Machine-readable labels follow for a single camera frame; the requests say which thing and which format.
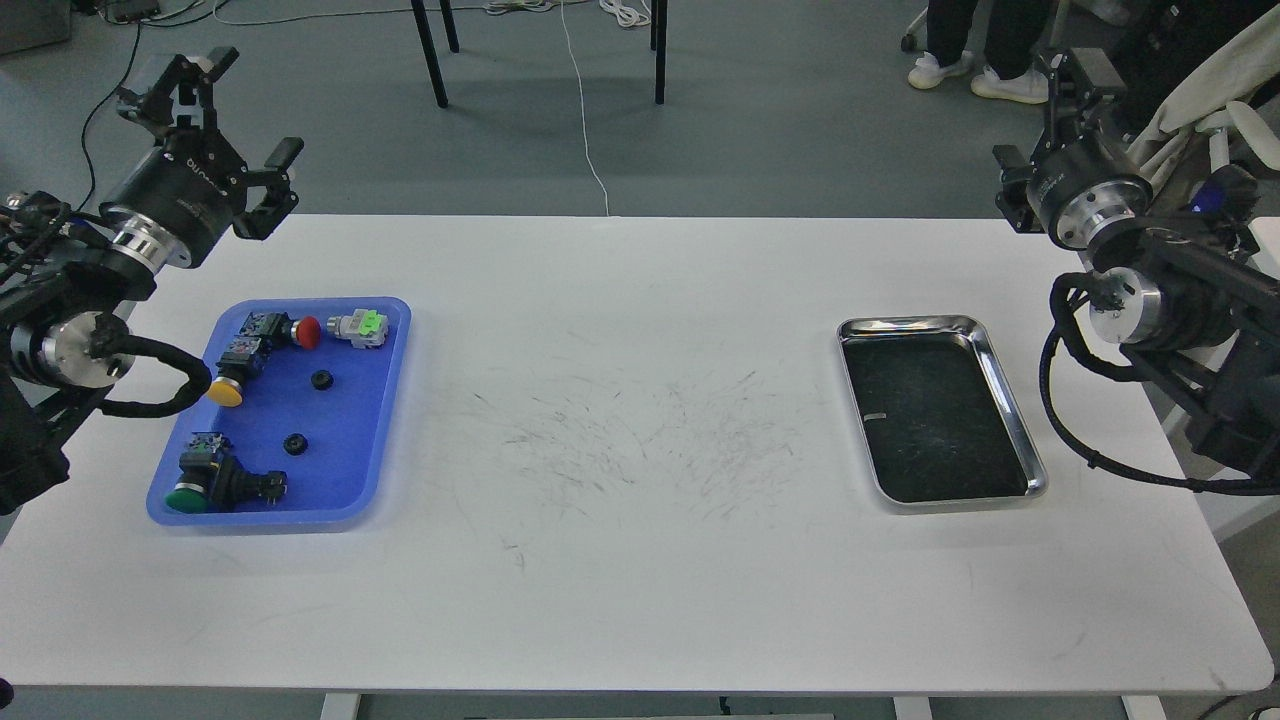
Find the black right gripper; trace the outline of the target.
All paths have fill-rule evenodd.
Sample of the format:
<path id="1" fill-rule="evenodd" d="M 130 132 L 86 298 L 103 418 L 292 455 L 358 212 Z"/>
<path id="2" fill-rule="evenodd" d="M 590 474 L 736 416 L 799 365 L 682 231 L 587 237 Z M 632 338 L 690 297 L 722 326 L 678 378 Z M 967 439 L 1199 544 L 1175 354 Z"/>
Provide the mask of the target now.
<path id="1" fill-rule="evenodd" d="M 1083 251 L 1106 227 L 1144 214 L 1153 199 L 1137 164 L 1102 135 L 1083 135 L 1125 97 L 1128 86 L 1100 47 L 1051 47 L 1037 58 L 1048 82 L 1044 128 L 1032 160 L 1011 143 L 1000 168 L 997 209 L 1019 234 L 1043 234 Z"/>

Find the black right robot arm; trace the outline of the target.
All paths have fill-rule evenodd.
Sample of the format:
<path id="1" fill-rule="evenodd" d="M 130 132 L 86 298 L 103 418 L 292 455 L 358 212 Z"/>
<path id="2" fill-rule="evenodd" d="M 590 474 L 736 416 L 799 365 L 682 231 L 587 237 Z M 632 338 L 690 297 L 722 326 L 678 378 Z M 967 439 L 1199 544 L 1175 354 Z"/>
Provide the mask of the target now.
<path id="1" fill-rule="evenodd" d="M 1230 160 L 1231 132 L 1277 165 L 1277 140 L 1254 110 L 1230 101 L 1194 124 L 1210 137 L 1207 181 L 1178 211 L 1155 210 L 1155 188 L 1105 136 L 1105 113 L 1125 92 L 1096 47 L 1048 50 L 1044 129 L 1029 156 L 997 145 L 996 205 L 1018 233 L 1044 233 L 1079 252 L 1087 272 L 1050 291 L 1052 328 L 1039 357 L 1050 424 L 1093 468 L 1132 480 L 1230 496 L 1277 493 L 1277 281 L 1248 261 L 1257 183 Z M 1055 411 L 1050 373 L 1059 347 L 1111 380 L 1149 382 L 1187 415 L 1194 454 L 1235 470 L 1224 479 L 1132 468 L 1078 439 Z"/>

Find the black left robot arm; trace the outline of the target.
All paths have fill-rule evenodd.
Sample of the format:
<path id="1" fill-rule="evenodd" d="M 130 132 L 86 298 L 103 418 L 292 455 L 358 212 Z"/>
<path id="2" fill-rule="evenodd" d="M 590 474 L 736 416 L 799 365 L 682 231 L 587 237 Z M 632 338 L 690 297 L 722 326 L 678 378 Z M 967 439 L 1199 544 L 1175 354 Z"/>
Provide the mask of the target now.
<path id="1" fill-rule="evenodd" d="M 200 266 L 228 231 L 266 240 L 300 201 L 301 138 L 253 169 L 219 129 L 212 88 L 238 56 L 156 55 L 116 88 L 118 114 L 154 146 L 97 214 L 45 192 L 3 201 L 4 514 L 68 479 L 64 445 L 91 413 L 172 416 L 209 391 L 204 360 L 116 311 L 147 300 L 163 268 Z"/>

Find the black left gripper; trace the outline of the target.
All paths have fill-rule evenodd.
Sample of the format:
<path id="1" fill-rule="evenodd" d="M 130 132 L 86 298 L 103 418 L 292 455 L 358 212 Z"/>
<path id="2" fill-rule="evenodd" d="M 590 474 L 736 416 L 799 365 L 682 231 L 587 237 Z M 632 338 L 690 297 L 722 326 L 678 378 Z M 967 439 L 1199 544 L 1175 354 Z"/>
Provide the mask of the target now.
<path id="1" fill-rule="evenodd" d="M 223 184 L 201 165 L 241 164 L 212 102 L 214 83 L 239 55 L 232 46 L 156 54 L 115 88 L 116 114 L 150 132 L 154 147 L 100 202 L 100 217 L 116 233 L 114 250 L 152 272 L 200 266 L 230 225 L 242 240 L 265 241 L 300 202 L 289 169 L 305 149 L 301 137 L 282 138 L 264 168 L 242 167 Z M 247 209 L 250 190 L 262 197 Z"/>

